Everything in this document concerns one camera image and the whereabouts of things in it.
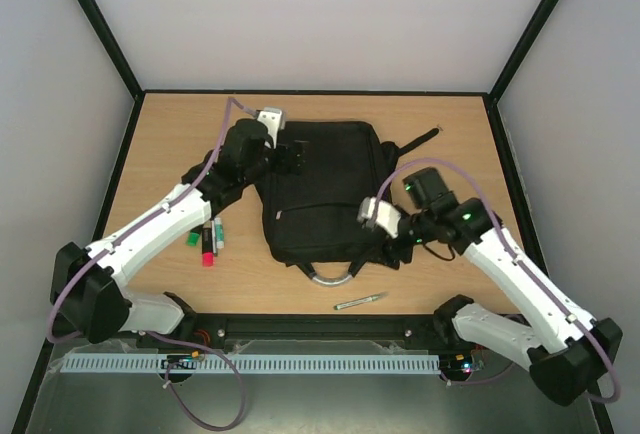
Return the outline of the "black student backpack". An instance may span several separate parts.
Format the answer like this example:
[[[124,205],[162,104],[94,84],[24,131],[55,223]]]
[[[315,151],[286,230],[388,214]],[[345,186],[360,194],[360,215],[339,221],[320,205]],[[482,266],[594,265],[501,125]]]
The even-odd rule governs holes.
[[[367,263],[397,270],[413,248],[393,247],[383,230],[357,220],[362,201],[375,197],[401,156],[438,134],[432,128],[404,146],[380,141],[363,121],[290,122],[281,143],[302,149],[299,173],[264,177],[256,185],[263,232],[272,257],[312,282],[340,286]]]

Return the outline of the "silver green marker pen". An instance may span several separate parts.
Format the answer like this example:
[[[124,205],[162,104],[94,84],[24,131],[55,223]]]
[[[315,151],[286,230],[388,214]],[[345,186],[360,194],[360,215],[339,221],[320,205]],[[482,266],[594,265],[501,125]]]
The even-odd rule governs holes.
[[[365,296],[365,297],[361,297],[361,298],[358,298],[358,299],[353,299],[353,300],[349,300],[349,301],[338,303],[338,304],[333,306],[333,309],[335,311],[342,311],[342,310],[349,309],[349,308],[352,308],[352,307],[356,307],[356,306],[360,306],[360,305],[364,305],[364,304],[377,302],[377,301],[379,301],[381,299],[384,299],[387,296],[388,296],[387,292],[380,292],[380,293],[376,293],[376,294],[371,294],[371,295],[368,295],[368,296]]]

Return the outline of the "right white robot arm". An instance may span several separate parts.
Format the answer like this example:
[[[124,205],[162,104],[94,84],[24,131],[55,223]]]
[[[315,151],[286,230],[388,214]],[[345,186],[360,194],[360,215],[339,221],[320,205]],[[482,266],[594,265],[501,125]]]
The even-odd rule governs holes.
[[[489,207],[482,191],[464,202],[429,166],[403,185],[416,213],[404,214],[380,195],[361,203],[359,218],[385,231],[393,247],[437,241],[480,269],[523,316],[518,322],[458,295],[435,313],[436,333],[445,344],[462,341],[486,347],[527,371],[552,402],[568,406],[601,377],[613,391],[600,403],[620,398],[614,360],[622,340],[610,318],[597,319],[573,302],[532,261]]]

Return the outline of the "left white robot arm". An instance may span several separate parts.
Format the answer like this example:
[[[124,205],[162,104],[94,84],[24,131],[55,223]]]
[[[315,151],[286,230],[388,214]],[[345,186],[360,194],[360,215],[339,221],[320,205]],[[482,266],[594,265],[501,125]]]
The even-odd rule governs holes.
[[[160,202],[115,233],[86,247],[70,242],[55,257],[55,314],[91,343],[123,331],[174,332],[190,314],[176,295],[135,293],[140,269],[192,228],[238,201],[269,172],[296,170],[301,149],[277,143],[285,114],[264,108],[228,131],[219,154],[192,167]]]

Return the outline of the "black blue pen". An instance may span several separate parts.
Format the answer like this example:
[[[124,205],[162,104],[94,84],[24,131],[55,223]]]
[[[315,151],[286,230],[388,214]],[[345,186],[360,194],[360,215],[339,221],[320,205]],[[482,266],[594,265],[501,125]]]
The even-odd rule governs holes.
[[[219,249],[217,245],[217,227],[215,224],[215,219],[211,220],[211,231],[212,231],[212,254],[215,257],[218,256]]]

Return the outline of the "white green glue stick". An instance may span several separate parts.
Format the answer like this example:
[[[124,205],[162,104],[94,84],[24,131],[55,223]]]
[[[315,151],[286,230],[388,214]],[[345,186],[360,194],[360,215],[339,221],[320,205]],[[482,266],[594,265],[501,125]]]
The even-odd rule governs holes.
[[[224,234],[224,226],[220,217],[216,216],[215,224],[217,227],[217,245],[218,249],[223,249],[225,247],[225,234]]]

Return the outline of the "pink highlighter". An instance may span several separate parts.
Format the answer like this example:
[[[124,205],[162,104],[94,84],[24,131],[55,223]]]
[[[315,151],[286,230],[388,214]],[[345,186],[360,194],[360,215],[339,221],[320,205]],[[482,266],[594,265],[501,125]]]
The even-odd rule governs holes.
[[[201,261],[203,267],[213,267],[215,263],[214,248],[216,247],[211,223],[202,227],[201,233]]]

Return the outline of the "green highlighter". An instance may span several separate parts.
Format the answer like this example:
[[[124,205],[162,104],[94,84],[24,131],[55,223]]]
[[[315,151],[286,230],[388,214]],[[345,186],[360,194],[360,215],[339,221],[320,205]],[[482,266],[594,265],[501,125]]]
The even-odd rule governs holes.
[[[190,246],[190,247],[196,247],[198,245],[199,240],[200,240],[201,232],[202,232],[202,227],[201,226],[197,226],[197,227],[191,229],[189,231],[187,239],[186,239],[186,245]]]

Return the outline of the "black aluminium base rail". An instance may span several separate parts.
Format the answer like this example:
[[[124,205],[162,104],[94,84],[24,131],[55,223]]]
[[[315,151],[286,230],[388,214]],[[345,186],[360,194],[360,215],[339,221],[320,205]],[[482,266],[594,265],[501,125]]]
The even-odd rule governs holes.
[[[173,340],[202,341],[223,350],[237,340],[329,340],[398,341],[407,349],[436,353],[466,351],[480,345],[502,354],[509,349],[526,353],[542,345],[542,338],[525,324],[483,311],[468,304],[456,312],[446,306],[431,315],[289,315],[289,314],[198,314],[188,305],[169,305],[136,313],[129,308],[104,311],[77,327],[68,320],[53,320],[47,326],[49,342],[62,343],[84,337],[100,343],[112,337],[135,333],[155,338],[142,346],[168,344]]]

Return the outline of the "black enclosure frame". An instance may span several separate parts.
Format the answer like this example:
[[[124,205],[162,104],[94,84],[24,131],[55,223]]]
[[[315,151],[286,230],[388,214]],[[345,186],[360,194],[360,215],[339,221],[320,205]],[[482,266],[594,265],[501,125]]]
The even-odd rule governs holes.
[[[134,100],[124,138],[118,151],[115,167],[110,176],[94,230],[96,235],[100,235],[105,230],[107,217],[112,209],[143,101],[152,92],[143,89],[139,84],[96,0],[77,1]],[[480,95],[497,149],[510,201],[515,212],[517,225],[520,233],[524,236],[525,250],[536,261],[542,261],[542,250],[533,225],[531,212],[525,199],[524,184],[516,177],[515,155],[507,144],[507,132],[499,113],[498,102],[506,92],[559,1],[541,0],[539,2],[494,86],[489,92],[483,92]],[[226,327],[226,339],[228,341],[240,339],[267,341],[391,340],[398,337],[400,327],[408,326],[410,322],[416,322],[422,333],[418,339],[419,346],[434,346],[435,344],[433,317],[429,314],[373,315],[367,318],[359,318],[354,315],[338,317],[336,315],[311,314],[217,313],[204,314],[200,320],[205,327],[214,325]]]

